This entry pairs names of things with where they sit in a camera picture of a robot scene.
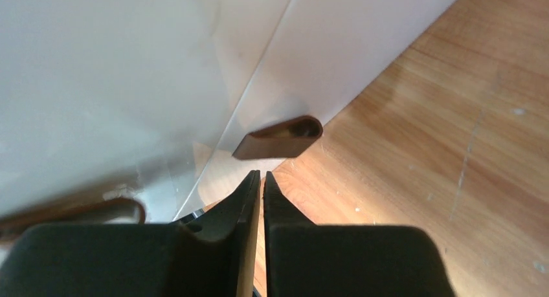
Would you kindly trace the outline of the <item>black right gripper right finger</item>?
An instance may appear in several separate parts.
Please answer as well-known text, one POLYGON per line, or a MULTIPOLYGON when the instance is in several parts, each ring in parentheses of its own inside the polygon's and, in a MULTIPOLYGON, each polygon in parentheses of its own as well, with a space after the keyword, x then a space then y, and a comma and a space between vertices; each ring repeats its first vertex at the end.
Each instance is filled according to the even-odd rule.
POLYGON ((433 240, 414 226, 317 225, 267 172, 269 296, 454 296, 433 240))

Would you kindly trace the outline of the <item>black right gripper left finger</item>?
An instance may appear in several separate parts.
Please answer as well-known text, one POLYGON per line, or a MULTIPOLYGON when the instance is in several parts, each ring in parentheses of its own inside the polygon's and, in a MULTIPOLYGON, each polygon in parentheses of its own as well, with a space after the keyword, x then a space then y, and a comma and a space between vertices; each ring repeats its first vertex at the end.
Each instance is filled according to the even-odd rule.
POLYGON ((2 296, 251 296, 260 172, 189 223, 49 223, 1 266, 2 296))

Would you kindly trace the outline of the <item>brown drawer handle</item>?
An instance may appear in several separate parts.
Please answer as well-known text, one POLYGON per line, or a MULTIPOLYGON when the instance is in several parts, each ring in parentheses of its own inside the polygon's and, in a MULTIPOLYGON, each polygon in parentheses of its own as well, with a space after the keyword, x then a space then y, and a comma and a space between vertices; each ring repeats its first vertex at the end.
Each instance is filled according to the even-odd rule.
POLYGON ((58 204, 1 218, 1 245, 15 242, 26 230, 47 223, 143 224, 146 209, 134 199, 118 197, 86 204, 58 204))
POLYGON ((238 160, 296 158, 323 132, 322 123, 314 116, 298 116, 247 133, 232 156, 238 160))

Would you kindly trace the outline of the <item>brown bottom drawer handle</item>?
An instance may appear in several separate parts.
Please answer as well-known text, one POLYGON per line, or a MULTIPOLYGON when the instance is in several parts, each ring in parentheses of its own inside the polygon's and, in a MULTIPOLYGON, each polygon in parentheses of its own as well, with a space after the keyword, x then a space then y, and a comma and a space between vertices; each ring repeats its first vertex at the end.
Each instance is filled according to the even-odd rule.
POLYGON ((232 156, 238 160, 296 158, 323 132, 322 123, 314 116, 298 116, 247 133, 232 156))

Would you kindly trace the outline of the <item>white drawer organizer box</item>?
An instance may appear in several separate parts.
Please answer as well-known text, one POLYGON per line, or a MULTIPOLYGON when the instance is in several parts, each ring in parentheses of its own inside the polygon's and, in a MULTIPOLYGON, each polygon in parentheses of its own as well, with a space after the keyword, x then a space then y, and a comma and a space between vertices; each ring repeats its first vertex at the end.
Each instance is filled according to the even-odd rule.
POLYGON ((170 221, 329 122, 456 0, 1 0, 1 214, 97 186, 170 221))

